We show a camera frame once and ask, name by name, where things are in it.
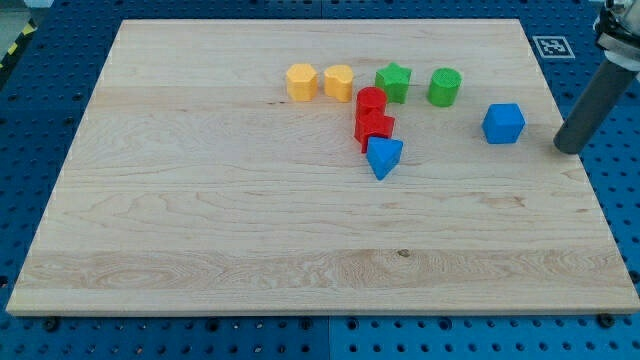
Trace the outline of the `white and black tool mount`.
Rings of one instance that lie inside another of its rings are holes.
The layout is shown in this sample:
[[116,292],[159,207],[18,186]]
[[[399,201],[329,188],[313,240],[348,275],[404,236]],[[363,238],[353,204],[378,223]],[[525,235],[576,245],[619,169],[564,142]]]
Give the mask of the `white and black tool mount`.
[[593,29],[608,61],[639,72],[639,0],[604,0]]

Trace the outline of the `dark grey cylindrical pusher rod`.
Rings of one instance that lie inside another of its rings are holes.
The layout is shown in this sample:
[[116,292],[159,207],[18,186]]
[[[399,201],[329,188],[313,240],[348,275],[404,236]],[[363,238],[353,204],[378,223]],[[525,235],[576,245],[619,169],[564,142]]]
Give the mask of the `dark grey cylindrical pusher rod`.
[[637,75],[605,59],[556,133],[556,149],[570,155],[581,152]]

